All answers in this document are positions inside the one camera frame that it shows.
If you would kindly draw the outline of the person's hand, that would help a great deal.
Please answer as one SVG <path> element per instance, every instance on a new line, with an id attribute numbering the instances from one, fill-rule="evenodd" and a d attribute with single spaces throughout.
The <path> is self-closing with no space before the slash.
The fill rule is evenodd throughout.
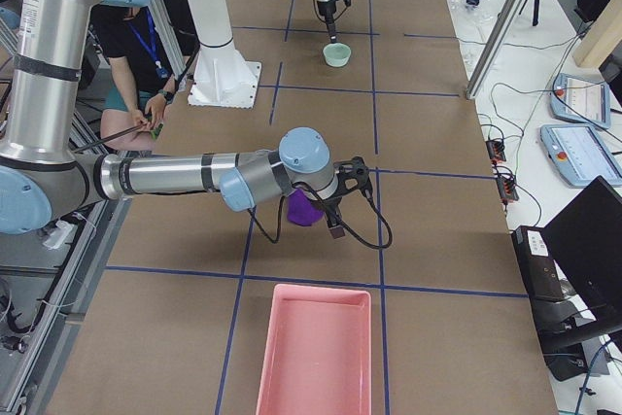
<path id="1" fill-rule="evenodd" d="M 164 120 L 167 101 L 162 94 L 151 97 L 146 104 L 144 114 L 137 104 L 127 104 L 129 115 L 135 126 L 141 131 L 148 131 L 158 127 Z"/>

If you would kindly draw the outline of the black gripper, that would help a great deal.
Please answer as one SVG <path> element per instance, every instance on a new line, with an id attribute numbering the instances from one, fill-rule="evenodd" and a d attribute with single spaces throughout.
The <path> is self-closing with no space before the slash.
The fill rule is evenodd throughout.
<path id="1" fill-rule="evenodd" d="M 346 189 L 337 189 L 333 193 L 326 190 L 318 192 L 318 208 L 326 214 L 328 231 L 333 239 L 345 236 L 345 230 L 338 215 L 342 198 L 348 194 Z"/>
<path id="2" fill-rule="evenodd" d="M 336 26 L 335 26 L 335 14 L 336 14 L 336 1 L 328 0 L 328 1 L 317 1 L 317 8 L 320 17 L 323 19 L 323 22 L 326 23 L 329 41 L 332 44 L 337 43 L 337 35 L 336 35 Z"/>

